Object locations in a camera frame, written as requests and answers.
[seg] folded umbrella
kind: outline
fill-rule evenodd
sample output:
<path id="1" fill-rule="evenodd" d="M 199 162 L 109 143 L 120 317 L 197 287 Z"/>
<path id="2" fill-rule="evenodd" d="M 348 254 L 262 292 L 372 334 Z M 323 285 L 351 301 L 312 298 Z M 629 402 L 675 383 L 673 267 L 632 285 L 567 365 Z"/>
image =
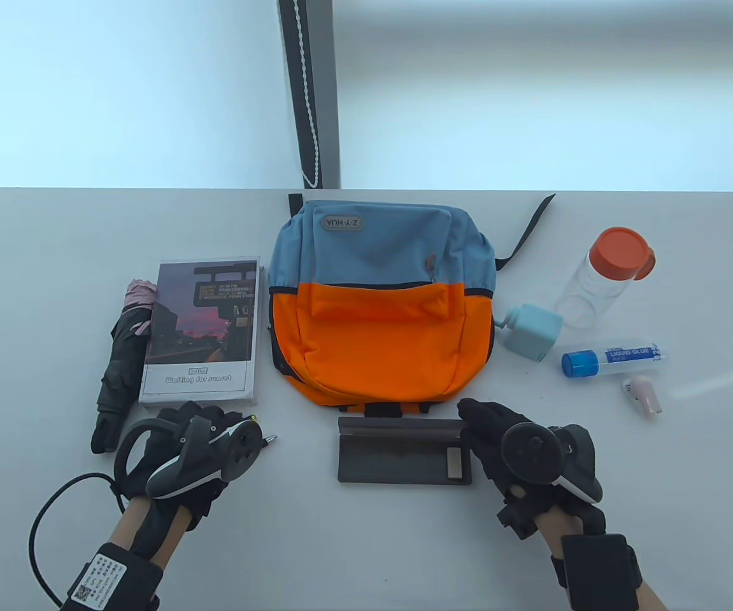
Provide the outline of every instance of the folded umbrella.
<path id="1" fill-rule="evenodd" d="M 122 425 L 139 396 L 155 300 L 157 287 L 146 280 L 132 280 L 125 289 L 124 308 L 111 332 L 111 358 L 97 398 L 97 424 L 92 434 L 95 454 L 117 450 Z"/>

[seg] black glove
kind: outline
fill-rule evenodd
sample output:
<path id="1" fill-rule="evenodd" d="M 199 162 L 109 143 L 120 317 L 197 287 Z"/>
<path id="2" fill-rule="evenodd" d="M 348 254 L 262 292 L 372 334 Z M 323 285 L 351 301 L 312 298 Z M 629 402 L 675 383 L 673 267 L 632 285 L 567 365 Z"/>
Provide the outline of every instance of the black glove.
<path id="1" fill-rule="evenodd" d="M 122 483 L 122 494 L 127 498 L 135 496 L 145 496 L 145 484 L 148 478 L 160 466 L 164 465 L 175 456 L 179 456 L 182 439 L 186 428 L 191 422 L 192 417 L 201 416 L 211 420 L 216 427 L 215 437 L 221 434 L 226 428 L 237 425 L 242 420 L 242 415 L 238 411 L 230 411 L 223 413 L 217 405 L 207 405 L 200 407 L 193 401 L 187 402 L 179 409 L 171 409 L 170 407 L 160 410 L 157 418 L 168 420 L 180 427 L 180 433 L 171 435 L 163 431 L 151 431 L 147 442 L 145 442 L 145 453 Z M 193 530 L 199 524 L 203 516 L 207 516 L 211 511 L 211 503 L 218 498 L 221 492 L 227 488 L 227 483 L 220 479 L 207 481 L 197 488 L 183 492 L 174 498 L 166 498 L 165 500 L 153 500 L 152 505 L 157 510 L 162 510 L 165 515 L 175 515 L 179 507 L 186 507 L 191 512 L 192 520 L 188 530 Z"/>
<path id="2" fill-rule="evenodd" d="M 519 538 L 525 539 L 537 531 L 533 518 L 559 506 L 570 515 L 578 516 L 584 523 L 585 533 L 603 533 L 603 513 L 585 503 L 560 486 L 531 484 L 515 476 L 505 465 L 501 454 L 502 436 L 520 422 L 531 419 L 494 402 L 465 398 L 457 404 L 459 416 L 467 426 L 460 436 L 474 455 L 480 459 L 482 469 L 505 497 L 505 509 L 497 515 L 503 526 L 510 526 Z M 524 490 L 524 497 L 511 492 L 517 485 Z"/>

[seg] glue label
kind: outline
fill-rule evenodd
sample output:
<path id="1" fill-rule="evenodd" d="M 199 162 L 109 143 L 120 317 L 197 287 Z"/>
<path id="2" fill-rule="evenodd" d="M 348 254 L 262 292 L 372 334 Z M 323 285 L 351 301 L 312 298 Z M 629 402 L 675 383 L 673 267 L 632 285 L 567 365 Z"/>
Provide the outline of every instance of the glue label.
<path id="1" fill-rule="evenodd" d="M 608 363 L 621 363 L 622 361 L 651 360 L 660 361 L 660 348 L 657 344 L 640 346 L 639 348 L 608 348 L 604 350 Z"/>

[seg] black cable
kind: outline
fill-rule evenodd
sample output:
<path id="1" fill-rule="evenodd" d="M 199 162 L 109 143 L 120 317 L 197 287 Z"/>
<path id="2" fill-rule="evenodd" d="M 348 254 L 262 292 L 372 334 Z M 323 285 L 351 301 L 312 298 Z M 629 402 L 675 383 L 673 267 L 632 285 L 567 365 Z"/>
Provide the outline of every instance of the black cable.
<path id="1" fill-rule="evenodd" d="M 96 472 L 93 472 L 92 474 L 83 474 L 78 475 L 78 477 L 73 477 L 67 483 L 65 483 L 63 486 L 61 486 L 57 492 L 55 492 L 54 495 L 49 497 L 49 500 L 46 501 L 46 503 L 43 504 L 43 507 L 41 507 L 41 511 L 38 512 L 38 515 L 35 516 L 34 522 L 32 522 L 32 528 L 29 529 L 29 566 L 32 568 L 32 574 L 34 574 L 35 579 L 38 580 L 38 585 L 40 585 L 41 589 L 46 593 L 49 598 L 52 599 L 52 602 L 55 603 L 55 605 L 60 608 L 61 605 L 63 605 L 63 602 L 58 599 L 57 596 L 55 596 L 55 593 L 53 593 L 52 588 L 49 587 L 49 584 L 46 583 L 46 581 L 43 579 L 43 576 L 41 574 L 41 571 L 38 569 L 38 560 L 35 558 L 35 535 L 38 533 L 38 525 L 41 523 L 41 520 L 43 520 L 43 515 L 48 511 L 49 507 L 52 506 L 52 503 L 55 503 L 55 501 L 58 500 L 58 497 L 63 494 L 63 492 L 68 491 L 69 488 L 74 486 L 78 483 L 78 481 L 87 480 L 93 477 L 97 477 L 101 480 L 106 480 L 109 482 L 109 487 L 111 488 L 112 493 L 114 494 L 114 498 L 117 499 L 117 506 L 120 507 L 120 512 L 125 512 L 125 506 L 122 503 L 122 498 L 120 497 L 120 493 L 117 491 L 117 483 L 108 475 L 106 474 L 97 474 Z"/>

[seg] orange bottle cap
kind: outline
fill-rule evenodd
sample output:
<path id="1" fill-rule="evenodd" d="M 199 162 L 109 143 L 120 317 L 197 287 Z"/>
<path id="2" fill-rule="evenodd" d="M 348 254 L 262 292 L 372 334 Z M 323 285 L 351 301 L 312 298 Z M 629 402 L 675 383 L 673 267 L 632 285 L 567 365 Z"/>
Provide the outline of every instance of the orange bottle cap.
<path id="1" fill-rule="evenodd" d="M 655 267 L 655 253 L 640 233 L 610 227 L 590 248 L 590 264 L 610 280 L 640 280 Z"/>

